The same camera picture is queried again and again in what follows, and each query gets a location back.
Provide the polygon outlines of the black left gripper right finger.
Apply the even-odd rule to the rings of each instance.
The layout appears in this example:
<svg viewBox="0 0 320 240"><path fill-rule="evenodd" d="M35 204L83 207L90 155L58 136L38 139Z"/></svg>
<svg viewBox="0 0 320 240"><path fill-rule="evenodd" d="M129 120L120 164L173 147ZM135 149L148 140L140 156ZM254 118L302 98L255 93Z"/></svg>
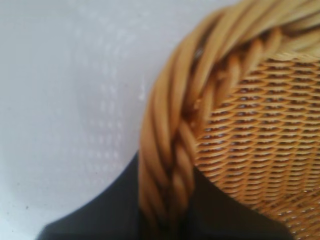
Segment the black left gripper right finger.
<svg viewBox="0 0 320 240"><path fill-rule="evenodd" d="M283 224L237 202L194 169L193 240L292 240Z"/></svg>

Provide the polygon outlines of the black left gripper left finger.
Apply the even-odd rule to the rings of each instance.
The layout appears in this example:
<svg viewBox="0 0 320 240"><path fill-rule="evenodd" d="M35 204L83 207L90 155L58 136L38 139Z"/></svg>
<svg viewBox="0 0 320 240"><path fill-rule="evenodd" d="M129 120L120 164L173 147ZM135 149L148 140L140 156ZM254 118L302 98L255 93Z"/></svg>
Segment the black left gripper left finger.
<svg viewBox="0 0 320 240"><path fill-rule="evenodd" d="M138 155L101 194L47 224L39 240L139 240Z"/></svg>

